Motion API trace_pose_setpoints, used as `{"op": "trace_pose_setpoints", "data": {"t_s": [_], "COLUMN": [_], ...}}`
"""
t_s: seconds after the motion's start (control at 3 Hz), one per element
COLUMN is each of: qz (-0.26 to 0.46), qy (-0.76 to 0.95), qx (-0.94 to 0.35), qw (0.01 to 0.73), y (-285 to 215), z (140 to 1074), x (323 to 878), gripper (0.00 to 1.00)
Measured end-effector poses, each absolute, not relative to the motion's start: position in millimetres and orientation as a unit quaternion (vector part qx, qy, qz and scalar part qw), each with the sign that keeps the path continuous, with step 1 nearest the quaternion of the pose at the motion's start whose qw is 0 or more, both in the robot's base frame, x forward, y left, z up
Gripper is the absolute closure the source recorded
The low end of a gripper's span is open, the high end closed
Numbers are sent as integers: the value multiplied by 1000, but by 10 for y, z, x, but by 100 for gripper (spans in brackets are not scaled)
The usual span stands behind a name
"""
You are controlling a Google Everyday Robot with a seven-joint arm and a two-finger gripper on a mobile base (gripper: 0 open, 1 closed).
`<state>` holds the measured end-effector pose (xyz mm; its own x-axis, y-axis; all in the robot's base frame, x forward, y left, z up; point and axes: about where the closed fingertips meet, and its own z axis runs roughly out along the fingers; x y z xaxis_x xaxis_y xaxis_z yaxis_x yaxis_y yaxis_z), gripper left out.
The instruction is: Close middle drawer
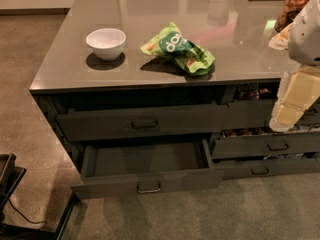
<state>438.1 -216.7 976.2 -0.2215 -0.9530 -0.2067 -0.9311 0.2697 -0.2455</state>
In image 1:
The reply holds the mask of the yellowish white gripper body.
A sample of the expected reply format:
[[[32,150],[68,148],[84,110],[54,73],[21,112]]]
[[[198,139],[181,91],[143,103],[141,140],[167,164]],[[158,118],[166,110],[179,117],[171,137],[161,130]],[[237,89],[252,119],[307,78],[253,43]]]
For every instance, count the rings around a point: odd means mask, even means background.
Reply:
[[[276,132],[286,132],[320,97],[320,67],[300,65],[293,72],[285,72],[277,97],[269,127]]]

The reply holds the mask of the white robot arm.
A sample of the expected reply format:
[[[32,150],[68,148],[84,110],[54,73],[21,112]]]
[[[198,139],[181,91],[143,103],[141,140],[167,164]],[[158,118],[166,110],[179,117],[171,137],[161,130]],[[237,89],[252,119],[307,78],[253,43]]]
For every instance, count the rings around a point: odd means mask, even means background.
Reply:
[[[299,67],[281,78],[269,122],[276,132],[293,128],[320,97],[320,0],[309,0],[295,17],[288,36],[288,54]]]

